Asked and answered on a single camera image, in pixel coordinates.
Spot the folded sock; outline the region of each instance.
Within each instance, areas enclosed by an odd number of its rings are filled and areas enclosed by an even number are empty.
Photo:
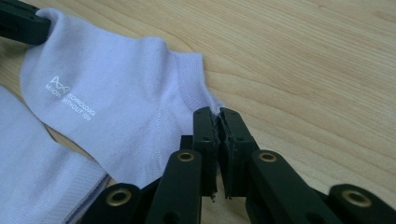
[[[0,86],[0,223],[74,223],[108,177]]]
[[[113,34],[56,9],[37,15],[51,20],[49,39],[26,53],[22,96],[118,182],[143,188],[160,177],[180,136],[192,133],[193,111],[223,106],[205,86],[199,53]]]

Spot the wood grain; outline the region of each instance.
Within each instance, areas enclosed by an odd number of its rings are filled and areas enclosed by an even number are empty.
[[[26,2],[202,52],[209,89],[261,148],[315,189],[351,183],[396,207],[395,1]],[[0,39],[0,84],[18,95],[26,49]],[[202,223],[248,223],[244,200],[204,199]]]

